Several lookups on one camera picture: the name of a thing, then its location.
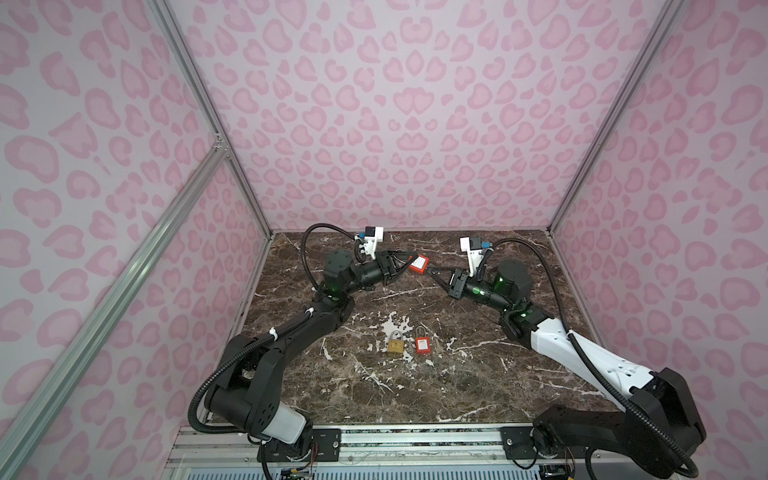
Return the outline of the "brass padlock silver shackle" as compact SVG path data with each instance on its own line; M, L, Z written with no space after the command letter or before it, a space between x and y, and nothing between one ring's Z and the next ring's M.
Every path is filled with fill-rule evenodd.
M394 330L390 333L387 342L387 352L394 355L402 355L405 350L402 332Z

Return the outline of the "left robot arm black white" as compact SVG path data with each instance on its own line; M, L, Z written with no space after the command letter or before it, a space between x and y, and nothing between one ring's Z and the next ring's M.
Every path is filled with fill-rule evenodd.
M281 401L286 367L348 320L354 293L399 279L417 259L417 253L399 250L379 251L363 263L349 251L328 254L323 281L301 313L259 337L238 335L227 343L218 366L193 395L190 426L205 434L242 433L306 453L313 425Z

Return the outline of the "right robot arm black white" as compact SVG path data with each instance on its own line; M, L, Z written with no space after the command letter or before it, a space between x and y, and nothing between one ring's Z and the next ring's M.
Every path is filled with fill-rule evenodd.
M567 327L532 300L532 277L518 261L503 261L490 280L463 268L432 267L428 274L449 297L497 311L510 340L566 367L615 405L602 412L548 407L532 423L535 454L603 450L628 457L656 478L698 476L693 455L706 430L680 374L631 362Z

